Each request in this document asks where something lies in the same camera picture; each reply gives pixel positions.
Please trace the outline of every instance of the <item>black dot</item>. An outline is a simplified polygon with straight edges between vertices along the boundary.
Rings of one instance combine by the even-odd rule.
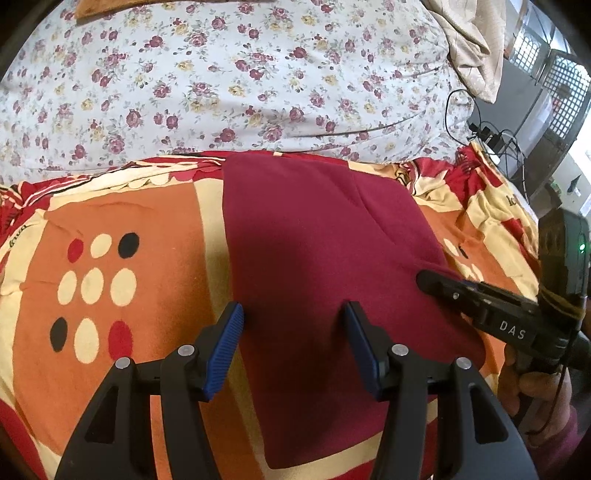
[[[131,258],[138,251],[138,247],[139,237],[137,233],[130,232],[121,237],[117,251],[121,258]]]
[[[68,323],[64,317],[59,317],[53,325],[51,325],[51,330],[49,331],[49,341],[51,342],[51,347],[55,353],[61,352],[61,349],[64,348],[66,344],[66,338],[68,337]]]
[[[458,245],[457,247],[459,251],[462,253],[462,255],[464,255],[465,258],[468,258],[468,255],[466,254],[466,252],[464,252],[463,248],[460,245]]]

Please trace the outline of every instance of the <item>cream dot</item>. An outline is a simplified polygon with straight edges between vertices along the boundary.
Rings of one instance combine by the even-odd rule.
[[[96,238],[90,244],[90,256],[92,258],[100,258],[105,255],[109,248],[111,248],[113,239],[107,233],[97,235]]]
[[[118,307],[129,305],[134,298],[136,286],[135,274],[129,268],[122,268],[111,282],[111,300]]]
[[[457,253],[457,248],[456,246],[451,243],[447,238],[443,239],[443,243],[445,244],[445,246],[447,247],[447,249],[456,257],[458,257],[458,253]]]
[[[82,300],[88,305],[96,303],[99,300],[100,295],[103,293],[104,284],[103,273],[98,268],[90,270],[84,276],[82,284],[80,285]]]
[[[74,335],[74,353],[79,362],[91,364],[99,353],[99,332],[89,318],[82,319]]]
[[[57,301],[60,305],[67,305],[72,301],[74,292],[76,292],[76,283],[76,273],[73,270],[64,273],[57,287]]]
[[[478,280],[484,281],[484,275],[482,275],[480,268],[478,268],[475,264],[472,264],[472,270],[476,274],[476,278],[478,278]]]
[[[168,183],[168,173],[161,173],[160,175],[151,177],[150,183],[158,186],[166,185]]]
[[[143,187],[146,183],[148,183],[148,179],[137,179],[137,180],[130,181],[127,184],[127,186],[130,189],[136,190],[136,189],[139,189],[140,187]]]
[[[470,267],[468,267],[468,265],[464,265],[463,263],[456,261],[456,266],[464,278],[471,278],[473,280],[476,280],[474,272]]]

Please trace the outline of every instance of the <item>maroon cloth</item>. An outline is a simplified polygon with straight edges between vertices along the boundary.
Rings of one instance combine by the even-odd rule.
[[[344,162],[235,154],[224,165],[223,214],[233,296],[247,318],[241,352],[271,468],[326,457],[384,426],[387,405],[363,389],[337,318],[347,299],[426,358],[484,363],[476,331],[416,286],[421,269],[454,273],[398,182]]]
[[[569,422],[558,434],[530,455],[540,480],[589,480],[591,478],[591,429],[581,439],[577,411],[571,407]]]

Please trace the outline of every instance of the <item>pink rose pattern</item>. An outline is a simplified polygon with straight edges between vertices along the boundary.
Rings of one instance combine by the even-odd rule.
[[[169,2],[81,24],[76,5],[0,83],[0,183],[213,148],[454,161],[443,112],[462,84],[420,0]],[[454,136],[471,109],[450,102]]]

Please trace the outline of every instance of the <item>sleeve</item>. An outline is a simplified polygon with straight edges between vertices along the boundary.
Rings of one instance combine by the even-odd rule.
[[[554,480],[581,441],[577,432],[577,411],[570,407],[569,422],[562,431],[537,448],[529,447],[540,480]]]

